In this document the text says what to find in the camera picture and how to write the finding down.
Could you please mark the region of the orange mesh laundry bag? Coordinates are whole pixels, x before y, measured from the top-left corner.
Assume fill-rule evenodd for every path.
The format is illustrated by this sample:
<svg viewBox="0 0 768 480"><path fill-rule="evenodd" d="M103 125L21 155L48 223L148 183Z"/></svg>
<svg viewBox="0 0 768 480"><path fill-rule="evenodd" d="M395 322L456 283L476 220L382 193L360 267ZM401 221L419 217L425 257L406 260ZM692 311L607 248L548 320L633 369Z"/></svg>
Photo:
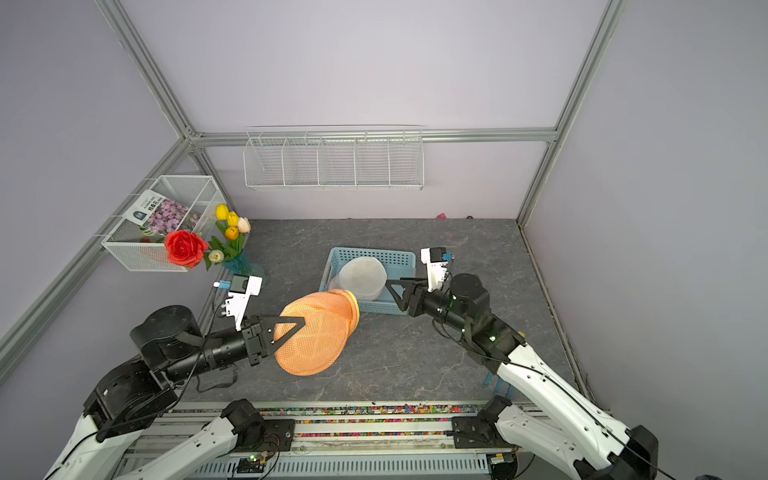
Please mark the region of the orange mesh laundry bag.
<svg viewBox="0 0 768 480"><path fill-rule="evenodd" d="M279 366L294 376L328 369L341 355L360 320L355 295L331 290L306 295L285 306L283 317L301 317L302 326L275 353Z"/></svg>

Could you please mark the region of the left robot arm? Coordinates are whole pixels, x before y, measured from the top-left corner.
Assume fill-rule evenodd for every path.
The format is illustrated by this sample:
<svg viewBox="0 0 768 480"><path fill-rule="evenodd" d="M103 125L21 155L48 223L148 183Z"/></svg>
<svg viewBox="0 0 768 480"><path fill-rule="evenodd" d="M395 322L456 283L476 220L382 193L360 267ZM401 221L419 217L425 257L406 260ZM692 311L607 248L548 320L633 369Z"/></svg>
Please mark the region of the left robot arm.
<svg viewBox="0 0 768 480"><path fill-rule="evenodd" d="M305 325L302 317L253 315L239 329L204 334L188 308L157 310L131 333L138 356L109 371L85 401L47 478L109 478L142 433L176 408L192 379L241 360L257 365ZM240 452L271 460L290 448L293 433L287 421L268 421L250 401L235 400L198 433L125 476L185 479L216 459Z"/></svg>

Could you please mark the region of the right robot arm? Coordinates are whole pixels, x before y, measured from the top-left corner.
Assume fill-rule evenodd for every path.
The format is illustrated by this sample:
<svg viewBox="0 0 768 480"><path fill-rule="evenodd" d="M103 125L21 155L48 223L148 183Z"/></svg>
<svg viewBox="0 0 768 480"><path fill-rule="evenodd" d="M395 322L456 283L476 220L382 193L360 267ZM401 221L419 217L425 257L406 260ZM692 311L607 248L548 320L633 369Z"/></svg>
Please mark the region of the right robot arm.
<svg viewBox="0 0 768 480"><path fill-rule="evenodd" d="M442 287L425 279L389 280L398 308L429 316L437 331L457 331L454 342L546 416L542 422L500 396L479 419L504 442L522 447L572 479L654 479L659 442L646 427L633 428L588 400L550 368L524 336L496 316L490 294L474 274L458 274Z"/></svg>

